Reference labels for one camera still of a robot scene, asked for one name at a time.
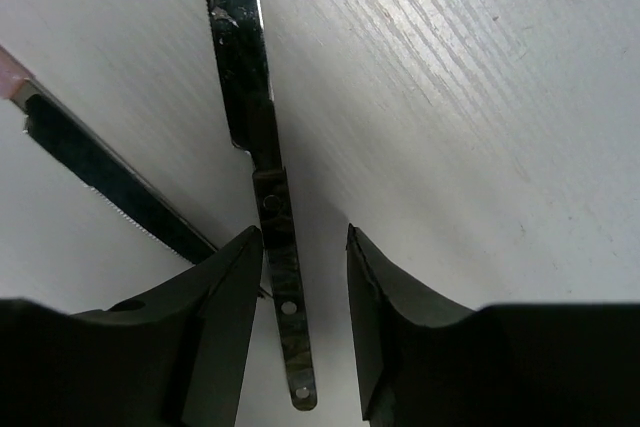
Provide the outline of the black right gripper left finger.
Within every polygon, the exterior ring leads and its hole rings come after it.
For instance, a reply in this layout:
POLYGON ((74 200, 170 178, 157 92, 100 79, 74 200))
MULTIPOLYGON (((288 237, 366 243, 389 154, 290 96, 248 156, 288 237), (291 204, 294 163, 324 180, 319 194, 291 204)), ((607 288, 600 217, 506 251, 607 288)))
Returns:
POLYGON ((1 303, 5 426, 231 426, 262 272, 250 227, 107 310, 1 303))

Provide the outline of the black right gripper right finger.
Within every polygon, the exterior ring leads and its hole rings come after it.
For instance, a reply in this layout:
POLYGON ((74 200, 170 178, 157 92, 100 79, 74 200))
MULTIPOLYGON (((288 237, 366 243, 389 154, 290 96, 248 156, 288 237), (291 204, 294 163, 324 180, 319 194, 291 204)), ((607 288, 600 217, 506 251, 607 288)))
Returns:
POLYGON ((363 419, 372 426, 635 426, 637 303, 467 308, 347 234, 363 419))

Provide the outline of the pink handled table knife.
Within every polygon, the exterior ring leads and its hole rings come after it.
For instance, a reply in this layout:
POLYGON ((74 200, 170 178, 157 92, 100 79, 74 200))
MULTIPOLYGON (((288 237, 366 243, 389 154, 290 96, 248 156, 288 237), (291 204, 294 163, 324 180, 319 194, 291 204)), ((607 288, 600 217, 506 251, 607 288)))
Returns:
POLYGON ((6 49, 1 97, 24 114, 26 135, 143 233, 192 264, 217 251, 6 49))

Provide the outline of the patterned handle table knife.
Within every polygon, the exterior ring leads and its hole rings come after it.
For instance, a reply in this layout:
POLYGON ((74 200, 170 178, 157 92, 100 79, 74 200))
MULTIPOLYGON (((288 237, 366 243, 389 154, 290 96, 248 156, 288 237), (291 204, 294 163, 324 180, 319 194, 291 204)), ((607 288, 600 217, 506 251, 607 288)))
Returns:
POLYGON ((233 145, 252 160, 264 255, 293 406, 318 403, 290 189, 281 156, 260 0, 206 0, 233 145))

